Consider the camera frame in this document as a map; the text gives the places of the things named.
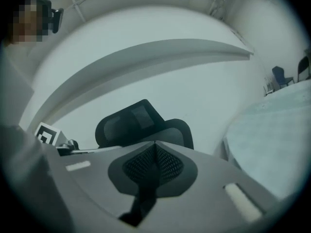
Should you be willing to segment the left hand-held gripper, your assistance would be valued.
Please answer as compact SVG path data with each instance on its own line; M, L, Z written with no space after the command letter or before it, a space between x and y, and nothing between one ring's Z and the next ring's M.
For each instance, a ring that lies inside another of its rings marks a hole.
M77 141L72 139L68 140L60 129L54 128L43 122L41 122L36 129L35 136L41 143L50 144L56 147L60 156L96 153L121 148L121 146L112 146L93 150L79 150Z

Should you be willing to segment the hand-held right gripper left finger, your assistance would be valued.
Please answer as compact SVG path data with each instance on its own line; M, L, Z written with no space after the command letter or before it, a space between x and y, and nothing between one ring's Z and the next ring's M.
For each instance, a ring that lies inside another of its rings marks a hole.
M149 215L137 227L119 216L131 210L134 196L120 193L108 176L115 159L136 150L145 150L152 142L126 148L87 154L60 156L56 148L48 150L48 163L70 216L74 233L155 233L157 222Z

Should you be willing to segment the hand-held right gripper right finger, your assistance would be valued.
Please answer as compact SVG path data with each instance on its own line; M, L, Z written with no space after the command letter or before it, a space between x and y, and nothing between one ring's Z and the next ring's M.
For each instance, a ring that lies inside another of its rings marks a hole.
M163 142L192 159L198 175L182 195L159 198L139 228L149 233L260 233L289 207L220 158Z

